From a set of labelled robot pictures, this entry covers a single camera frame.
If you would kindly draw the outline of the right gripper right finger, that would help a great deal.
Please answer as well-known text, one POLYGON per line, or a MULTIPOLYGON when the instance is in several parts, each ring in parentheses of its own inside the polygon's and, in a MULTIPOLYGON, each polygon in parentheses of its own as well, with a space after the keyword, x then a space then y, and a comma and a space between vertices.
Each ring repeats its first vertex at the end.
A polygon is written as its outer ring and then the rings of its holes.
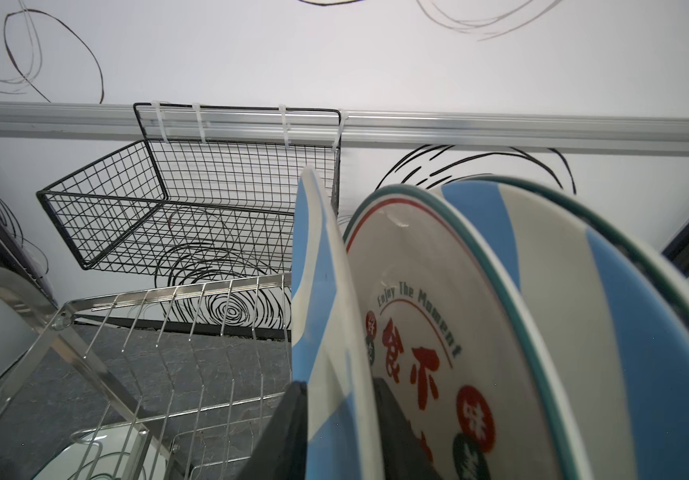
POLYGON ((439 479, 386 382, 372 380, 386 479, 439 479))

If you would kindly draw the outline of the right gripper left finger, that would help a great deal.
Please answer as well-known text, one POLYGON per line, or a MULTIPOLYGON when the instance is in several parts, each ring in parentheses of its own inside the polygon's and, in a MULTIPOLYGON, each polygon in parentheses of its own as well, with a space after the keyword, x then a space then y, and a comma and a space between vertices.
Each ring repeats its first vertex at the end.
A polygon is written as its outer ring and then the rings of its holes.
POLYGON ((294 381, 238 479, 304 479, 308 455, 308 386, 294 381))

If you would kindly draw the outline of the white plate red characters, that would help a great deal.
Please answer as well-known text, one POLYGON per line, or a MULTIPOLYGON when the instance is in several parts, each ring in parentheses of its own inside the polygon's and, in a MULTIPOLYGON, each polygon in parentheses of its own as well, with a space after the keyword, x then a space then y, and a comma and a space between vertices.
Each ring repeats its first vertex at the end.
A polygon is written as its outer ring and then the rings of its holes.
POLYGON ((589 479, 555 365, 483 235, 440 195, 396 184, 344 234, 372 345, 420 453, 443 479, 589 479))

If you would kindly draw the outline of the blue white striped plate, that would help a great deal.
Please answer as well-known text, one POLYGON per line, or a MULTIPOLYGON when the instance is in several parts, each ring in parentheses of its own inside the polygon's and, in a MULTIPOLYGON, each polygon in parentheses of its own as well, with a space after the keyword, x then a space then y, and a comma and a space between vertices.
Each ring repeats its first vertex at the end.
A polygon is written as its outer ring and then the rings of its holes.
POLYGON ((687 315, 654 253, 590 209, 517 179, 440 186, 517 287, 597 479, 689 479, 687 315))

